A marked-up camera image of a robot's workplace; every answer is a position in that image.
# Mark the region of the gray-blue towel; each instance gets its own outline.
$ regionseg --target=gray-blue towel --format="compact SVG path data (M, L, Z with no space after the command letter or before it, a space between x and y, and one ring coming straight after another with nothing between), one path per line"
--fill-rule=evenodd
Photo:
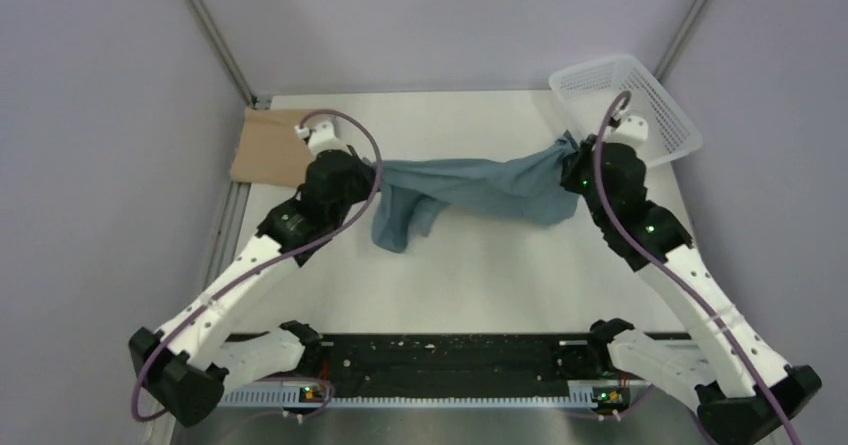
M403 252L410 234L427 236L448 205L541 225L574 214L578 196L559 186L562 160L574 153L571 135L528 157L383 162L382 198L371 226L375 245Z

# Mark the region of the brown cardboard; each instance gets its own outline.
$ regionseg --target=brown cardboard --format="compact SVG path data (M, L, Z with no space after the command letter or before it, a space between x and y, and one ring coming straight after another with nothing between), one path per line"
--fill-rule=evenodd
M302 184L311 155L294 127L310 111L246 109L230 178L285 187Z

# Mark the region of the gray wall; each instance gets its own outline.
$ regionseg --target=gray wall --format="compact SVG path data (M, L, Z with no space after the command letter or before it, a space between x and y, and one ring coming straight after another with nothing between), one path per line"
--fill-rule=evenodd
M704 134L677 165L708 265L824 390L798 418L840 443L848 396L848 0L715 0L666 86Z
M126 342L199 286L242 104L183 0L0 14L0 443L139 443Z
M655 67L694 0L205 0L258 93L547 88L630 52Z

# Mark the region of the white tabletop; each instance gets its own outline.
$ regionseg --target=white tabletop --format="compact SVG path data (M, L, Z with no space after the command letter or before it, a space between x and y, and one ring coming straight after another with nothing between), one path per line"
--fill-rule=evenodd
M529 155L576 126L560 107L549 91L279 96L271 105L343 111L368 127L384 159L405 160ZM352 126L339 128L373 158ZM671 166L651 169L647 186L688 227ZM251 187L239 249L292 192ZM449 207L403 254L371 243L372 217L369 210L280 283L237 331L299 320L324 333L582 332L613 317L646 331L683 329L607 248L582 199L572 218L549 228Z

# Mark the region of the purple cable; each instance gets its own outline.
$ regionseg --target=purple cable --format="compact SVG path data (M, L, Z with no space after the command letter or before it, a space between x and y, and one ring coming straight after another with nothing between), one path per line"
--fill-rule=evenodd
M604 147L604 132L607 130L607 126L609 125L612 116L615 114L620 107L627 106L630 102L631 93L627 90L618 94L615 97L615 100L612 101L609 108L607 109L606 114L604 115L603 122L601 123L601 129L598 131L598 141L595 144L595 153L592 155L594 176L595 176L595 186L598 189L598 197L601 199L601 205L604 207L604 211L609 217L610 222L612 222L615 229L618 233L624 237L624 240L633 247L634 250L639 252L640 255L645 257L649 262L651 262L655 267L660 269L661 272L666 274L668 278L670 278L674 283L676 283L680 288L689 295L692 300L695 301L710 317L716 317L718 313L716 313L715 309L710 306L709 302L704 300L702 296L695 291L694 288L689 286L685 280L680 278L676 273L674 273L671 269L666 267L662 262L654 258L651 255L651 252L647 251L639 242L636 241L627 230L624 228L624 225L618 220L618 217L615 216L615 212L613 212L612 207L610 206L609 199L607 198L607 192L604 189L604 184L601 176L601 152ZM727 342L730 343L731 348L736 352L736 356L739 357L739 360L742 361L742 364L748 370L748 373L751 374L751 378L754 379L754 382L760 388L763 396L766 401L771 405L772 409L774 409L774 413L777 415L777 418L780 419L780 423L783 425L783 428L786 429L786 434L789 435L789 440L792 441L793 445L802 445L801 438L798 436L798 433L795 431L795 427L792 426L792 422L789 421L789 417L786 416L786 413L783 411L783 407L780 406L780 403L775 398L774 394L771 393L771 390L763 380L762 375L757 371L754 364L751 362L751 359L748 358L748 355L745 354L745 350L742 350L742 345L739 344L739 341L736 340L736 337L733 333L728 330L727 324L725 324L724 320L720 317L715 318L715 323L718 325L718 328L722 330L722 334L727 339Z
M333 386L333 384L332 384L332 383L330 383L330 382L328 382L328 381L326 381L326 380L321 380L320 378L312 378L312 377L282 377L282 378L267 378L267 379L262 379L262 380L260 380L260 381L262 381L262 382L279 382L279 383L280 383L280 385L283 385L283 384L285 384L286 382L304 382L304 381L308 381L308 382L315 382L315 383L318 383L318 384L320 384L322 387L324 387L325 389L327 389L327 397L324 399L324 402L323 402L323 403L321 403L321 406L320 406L320 407L318 407L318 408L316 408L315 410L313 410L313 411L311 411L311 412L307 413L306 415L303 415L303 420L304 420L304 421L305 421L306 419L308 419L308 418L312 418L312 417L314 417L314 416L316 416L316 415L320 415L321 413L323 413L323 412L326 410L327 405L330 403L330 400L332 400L332 399L333 399L333 396L336 394L336 388ZM236 430L240 429L241 427L243 427L243 426L247 425L249 422L252 422L252 421L254 421L254 420L256 420L256 419L264 418L264 417L282 417L282 416L283 416L283 414L280 412L280 410L265 410L265 411L262 411L262 412L259 412L259 413L254 413L253 415L251 415L251 416L249 416L249 417L247 417L247 418L245 418L245 419L243 419L243 420L240 420L238 423L236 423L235 425L233 425L233 426L232 426L229 430L227 430L227 432L226 432L226 433L224 433L223 435L221 435L221 437L220 437L220 438L218 438L218 440L216 440L216 441L215 441L215 444L216 444L216 445L217 445L217 444L220 444L221 442L223 442L224 440L226 440L226 439L227 439L230 435L232 435L232 434L233 434L233 432L235 432ZM297 417L297 414L290 413L290 414L288 414L288 417L292 417L292 418L294 418L294 417Z
M224 295L229 293L230 290L235 288L236 285L247 280L251 276L261 272L262 270L265 270L266 268L268 268L272 265L275 265L277 263L280 263L283 260L287 260L291 257L294 257L295 255L299 255L303 252L312 250L313 248L315 248L319 245L323 245L323 244L329 242L336 235L347 230L351 225L353 225L354 222L359 220L359 218L362 217L362 215L365 213L365 210L369 206L371 206L371 202L374 201L374 197L377 196L377 192L380 190L380 183L383 180L383 157L382 157L382 155L380 155L380 147L377 146L377 141L374 140L374 137L371 135L371 133L368 131L368 129L366 129L356 119L354 119L353 117L346 115L342 112L338 112L336 110L323 109L323 110L315 110L315 111L309 112L309 113L306 114L306 116L304 116L300 120L300 125L304 126L310 118L315 117L317 115L332 115L332 116L335 116L335 117L343 118L343 119L347 120L348 122L350 122L351 124L353 124L353 126L358 128L359 131L361 131L362 134L365 135L365 138L368 139L368 142L371 144L371 148L374 150L374 162L375 162L375 169L376 169L376 173L375 173L375 176L374 176L374 184L371 186L371 192L368 194L368 198L365 200L365 203L362 205L362 207L360 207L359 210L356 211L356 213L353 215L353 217L351 217L350 220L348 220L347 222L342 224L341 227L337 228L336 230L333 230L332 232L324 235L323 237L321 237L321 238L319 238L319 239L317 239L313 242L307 243L306 245L304 245L302 247L296 248L296 249L294 249L290 252L286 252L286 253L280 255L279 257L272 258L271 260L268 260L264 263L260 263L259 265L251 268L250 270L248 270L248 271L244 272L243 274L241 274L240 276L238 276L232 282L226 284L223 288L218 290L218 292L216 292L214 295L212 295L213 300L219 300L221 297L223 297ZM153 366L153 362L156 360L156 358L159 356L159 354L162 353L162 351L165 350L165 348L174 340L174 338L176 338L180 333L182 333L186 328L188 328L189 324L194 322L197 319L197 317L199 317L204 311L206 311L205 305L201 305L201 306L197 307L197 309L194 312L192 312L191 315L189 315L185 320L183 320L182 323L177 325L177 327L162 340L162 342L159 344L159 346L156 347L153 350L153 353L151 353L150 356L147 357L147 360L145 360L144 365L141 366L141 370L139 370L138 377L136 378L136 381L135 381L135 386L133 387L132 397L130 398L130 400L131 400L130 413L132 413L132 417L135 421L137 421L137 422L149 422L149 421L155 420L155 419L157 419L157 418L159 418L159 417L161 417L162 415L165 414L166 410L164 410L164 409L154 413L153 415L148 415L148 416L142 416L141 412L139 412L139 410L138 410L138 399L141 395L141 389L144 386L144 381L147 378L147 374L150 372L150 368Z

